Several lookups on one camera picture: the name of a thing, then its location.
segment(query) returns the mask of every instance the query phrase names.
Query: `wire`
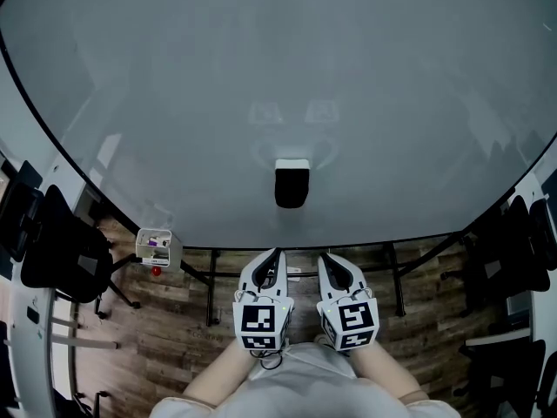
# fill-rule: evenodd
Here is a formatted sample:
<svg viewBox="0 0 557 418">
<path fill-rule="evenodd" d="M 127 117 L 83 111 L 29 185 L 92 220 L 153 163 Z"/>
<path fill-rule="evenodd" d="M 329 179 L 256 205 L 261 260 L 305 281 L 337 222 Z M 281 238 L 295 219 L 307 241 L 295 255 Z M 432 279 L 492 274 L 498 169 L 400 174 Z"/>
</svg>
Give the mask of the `wire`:
<svg viewBox="0 0 557 418">
<path fill-rule="evenodd" d="M 268 358 L 270 356 L 273 356 L 275 354 L 278 354 L 278 356 L 280 357 L 280 359 L 278 360 L 278 364 L 274 367 L 266 367 L 265 364 L 263 363 L 263 360 L 265 358 Z M 259 359 L 259 364 L 261 365 L 262 368 L 264 368 L 265 370 L 274 370 L 275 368 L 277 368 L 280 364 L 282 364 L 282 348 L 276 352 L 267 352 L 267 351 L 262 351 L 260 354 L 255 354 L 253 352 L 253 350 L 250 350 L 250 355 L 253 356 L 254 358 Z"/>
<path fill-rule="evenodd" d="M 367 295 L 368 295 L 370 298 L 372 297 L 372 290 L 371 290 L 371 288 L 370 288 L 370 287 L 366 287 L 366 288 L 364 288 L 364 289 L 357 289 L 357 290 L 354 291 L 352 294 L 348 294 L 347 296 L 339 297 L 339 298 L 336 299 L 333 303 L 336 303 L 336 304 L 338 305 L 339 302 L 340 302 L 341 300 L 346 299 L 346 298 L 350 298 L 350 299 L 352 299 L 352 300 L 356 300 L 356 299 L 355 299 L 356 294 L 361 293 L 362 291 L 365 291 L 365 292 L 367 293 Z"/>
<path fill-rule="evenodd" d="M 237 302 L 240 302 L 240 300 L 242 299 L 243 294 L 250 294 L 252 296 L 254 296 L 254 301 L 252 303 L 255 303 L 258 301 L 258 299 L 271 299 L 271 303 L 282 303 L 280 300 L 278 299 L 273 299 L 273 297 L 269 297 L 269 296 L 258 296 L 256 295 L 253 291 L 241 291 L 238 290 L 236 291 L 236 293 L 234 293 L 234 299 L 236 299 Z"/>
</svg>

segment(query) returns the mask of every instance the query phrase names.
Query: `office chair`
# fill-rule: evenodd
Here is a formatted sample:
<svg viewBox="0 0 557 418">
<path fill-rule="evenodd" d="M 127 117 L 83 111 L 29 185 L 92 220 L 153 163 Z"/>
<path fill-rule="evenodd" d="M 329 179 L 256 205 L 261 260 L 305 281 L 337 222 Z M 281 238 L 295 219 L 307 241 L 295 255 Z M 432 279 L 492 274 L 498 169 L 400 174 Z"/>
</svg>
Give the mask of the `office chair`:
<svg viewBox="0 0 557 418">
<path fill-rule="evenodd" d="M 111 281 L 135 254 L 113 263 L 111 243 L 73 215 L 55 185 L 43 195 L 17 179 L 10 182 L 0 205 L 0 244 L 15 261 L 23 260 L 21 280 L 27 287 L 56 288 L 59 297 L 79 303 L 95 300 L 101 319 L 106 314 L 99 311 L 100 296 L 108 287 L 128 306 L 140 308 Z"/>
<path fill-rule="evenodd" d="M 95 393 L 95 402 L 93 408 L 83 404 L 81 400 L 84 394 L 74 394 L 73 400 L 66 400 L 56 390 L 54 391 L 54 402 L 59 418 L 100 418 L 100 398 L 110 396 L 107 392 L 101 391 Z"/>
<path fill-rule="evenodd" d="M 539 199 L 527 210 L 516 197 L 507 212 L 490 218 L 474 229 L 478 239 L 463 239 L 468 262 L 462 271 L 441 274 L 441 279 L 463 279 L 469 315 L 487 300 L 504 300 L 523 291 L 547 291 L 547 271 L 557 267 L 557 242 L 551 227 L 547 203 Z M 489 276 L 487 268 L 500 268 Z"/>
<path fill-rule="evenodd" d="M 536 397 L 536 404 L 543 418 L 557 416 L 557 398 L 552 397 L 552 391 L 557 378 L 557 352 L 547 358 L 546 367 L 541 377 L 540 390 Z"/>
<path fill-rule="evenodd" d="M 454 396 L 470 394 L 487 416 L 496 416 L 499 405 L 508 401 L 519 418 L 530 417 L 542 394 L 542 390 L 538 394 L 538 383 L 546 354 L 545 341 L 530 342 L 529 337 L 524 337 L 486 345 L 465 344 L 460 352 L 472 363 L 468 384 L 455 389 Z M 494 387 L 493 380 L 498 380 L 499 385 Z"/>
</svg>

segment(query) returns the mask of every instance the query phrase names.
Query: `white shirt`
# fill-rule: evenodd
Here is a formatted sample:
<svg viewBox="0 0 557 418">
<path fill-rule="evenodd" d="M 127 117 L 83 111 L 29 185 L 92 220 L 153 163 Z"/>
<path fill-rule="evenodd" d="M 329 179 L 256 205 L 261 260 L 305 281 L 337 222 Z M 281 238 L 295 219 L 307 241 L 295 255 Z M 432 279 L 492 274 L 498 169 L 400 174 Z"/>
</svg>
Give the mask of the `white shirt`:
<svg viewBox="0 0 557 418">
<path fill-rule="evenodd" d="M 277 356 L 264 364 L 274 367 Z M 151 418 L 458 418 L 442 401 L 404 405 L 369 380 L 358 379 L 347 358 L 328 347 L 298 344 L 283 352 L 274 370 L 259 364 L 218 408 L 166 398 Z"/>
</svg>

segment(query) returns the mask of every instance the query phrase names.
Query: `white table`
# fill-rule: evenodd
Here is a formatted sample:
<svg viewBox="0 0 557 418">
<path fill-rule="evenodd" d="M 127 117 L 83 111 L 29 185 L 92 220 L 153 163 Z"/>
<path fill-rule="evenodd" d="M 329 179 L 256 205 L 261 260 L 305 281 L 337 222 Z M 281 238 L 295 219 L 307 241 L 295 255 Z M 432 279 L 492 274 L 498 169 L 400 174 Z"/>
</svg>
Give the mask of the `white table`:
<svg viewBox="0 0 557 418">
<path fill-rule="evenodd" d="M 81 170 L 185 246 L 460 231 L 556 131 L 557 0 L 6 0 L 0 29 Z M 278 158 L 311 163 L 298 210 Z"/>
</svg>

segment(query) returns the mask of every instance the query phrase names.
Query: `black cable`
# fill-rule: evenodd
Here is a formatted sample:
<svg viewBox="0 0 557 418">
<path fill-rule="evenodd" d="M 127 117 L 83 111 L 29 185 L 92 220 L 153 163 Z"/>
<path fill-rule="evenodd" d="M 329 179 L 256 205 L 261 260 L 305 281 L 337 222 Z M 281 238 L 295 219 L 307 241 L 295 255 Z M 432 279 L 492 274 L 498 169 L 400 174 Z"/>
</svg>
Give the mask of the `black cable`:
<svg viewBox="0 0 557 418">
<path fill-rule="evenodd" d="M 268 357 L 273 356 L 275 354 L 278 354 L 278 356 L 280 357 L 280 360 L 278 361 L 278 364 L 274 367 L 266 367 L 265 364 L 263 363 L 263 360 L 265 358 L 268 358 Z M 253 356 L 254 358 L 259 359 L 259 364 L 265 370 L 274 370 L 275 368 L 280 366 L 280 364 L 282 364 L 282 348 L 280 350 L 276 351 L 276 352 L 267 352 L 267 351 L 264 350 L 259 354 L 255 354 L 255 353 L 253 353 L 253 350 L 250 350 L 250 355 Z"/>
</svg>

